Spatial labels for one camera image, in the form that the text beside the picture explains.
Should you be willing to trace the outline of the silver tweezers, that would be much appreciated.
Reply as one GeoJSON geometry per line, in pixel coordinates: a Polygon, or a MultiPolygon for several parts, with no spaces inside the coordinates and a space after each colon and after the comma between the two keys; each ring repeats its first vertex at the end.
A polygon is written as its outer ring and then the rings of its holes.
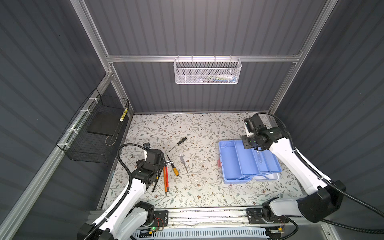
{"type": "Polygon", "coordinates": [[[186,172],[187,172],[187,174],[188,174],[189,171],[188,171],[188,169],[187,169],[187,165],[186,165],[186,161],[185,161],[185,159],[184,159],[184,155],[183,155],[183,154],[179,154],[179,158],[180,158],[181,163],[183,164],[183,166],[184,166],[184,168],[185,168],[185,170],[186,170],[186,172]]]}

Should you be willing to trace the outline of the white and blue tool box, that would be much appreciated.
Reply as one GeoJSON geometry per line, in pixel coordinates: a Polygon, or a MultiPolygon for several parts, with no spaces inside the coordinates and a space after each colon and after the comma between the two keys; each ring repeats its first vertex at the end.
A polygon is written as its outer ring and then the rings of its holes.
{"type": "Polygon", "coordinates": [[[282,168],[270,151],[245,149],[242,141],[219,142],[220,163],[225,184],[244,184],[249,181],[275,182],[282,168]]]}

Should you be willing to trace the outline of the black handled screwdriver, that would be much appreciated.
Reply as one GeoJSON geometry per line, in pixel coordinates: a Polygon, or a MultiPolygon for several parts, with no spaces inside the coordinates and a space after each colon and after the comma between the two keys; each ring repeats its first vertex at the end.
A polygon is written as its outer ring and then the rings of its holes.
{"type": "Polygon", "coordinates": [[[167,154],[170,153],[175,147],[177,147],[177,146],[181,145],[182,143],[184,143],[186,140],[187,140],[187,137],[183,137],[180,141],[178,141],[172,148],[170,148],[167,151],[167,154]]]}

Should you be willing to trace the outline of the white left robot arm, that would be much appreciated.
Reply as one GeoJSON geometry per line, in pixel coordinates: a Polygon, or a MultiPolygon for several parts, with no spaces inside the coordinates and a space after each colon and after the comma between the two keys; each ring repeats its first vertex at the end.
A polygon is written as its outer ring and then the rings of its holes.
{"type": "Polygon", "coordinates": [[[92,224],[83,224],[78,231],[78,240],[129,240],[141,227],[149,227],[155,218],[155,208],[139,199],[150,185],[159,178],[166,166],[165,155],[161,150],[152,149],[149,143],[123,144],[117,149],[117,158],[129,176],[129,182],[110,207],[92,224]],[[137,168],[131,172],[120,158],[123,147],[138,147],[145,152],[137,168]]]}

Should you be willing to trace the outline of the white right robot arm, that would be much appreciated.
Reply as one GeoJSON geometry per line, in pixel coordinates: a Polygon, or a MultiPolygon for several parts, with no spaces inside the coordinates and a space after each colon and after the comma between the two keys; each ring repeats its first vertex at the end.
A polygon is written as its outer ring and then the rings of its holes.
{"type": "Polygon", "coordinates": [[[303,198],[273,198],[263,203],[261,218],[272,224],[279,217],[290,223],[293,217],[303,217],[309,222],[323,222],[339,228],[365,234],[382,235],[383,229],[365,229],[336,223],[326,218],[340,209],[344,198],[367,208],[383,217],[384,213],[376,207],[346,193],[341,181],[333,181],[316,168],[294,145],[286,125],[277,116],[273,116],[278,126],[267,128],[263,124],[261,113],[255,113],[244,120],[246,135],[242,136],[246,149],[270,151],[295,175],[306,192],[303,198]]]}

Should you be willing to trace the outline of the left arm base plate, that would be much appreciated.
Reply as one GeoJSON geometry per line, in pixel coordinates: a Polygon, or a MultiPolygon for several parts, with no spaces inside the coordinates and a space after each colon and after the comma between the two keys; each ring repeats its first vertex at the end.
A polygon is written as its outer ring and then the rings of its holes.
{"type": "Polygon", "coordinates": [[[154,211],[154,217],[149,223],[142,225],[144,228],[167,227],[169,220],[169,211],[154,211]]]}

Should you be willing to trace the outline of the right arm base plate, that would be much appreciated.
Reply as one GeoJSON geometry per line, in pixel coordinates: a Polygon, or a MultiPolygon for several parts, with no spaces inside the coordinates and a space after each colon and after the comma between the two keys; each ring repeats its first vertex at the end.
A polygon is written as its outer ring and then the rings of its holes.
{"type": "Polygon", "coordinates": [[[247,208],[246,215],[251,225],[255,224],[287,224],[289,220],[284,216],[274,216],[261,208],[247,208]]]}

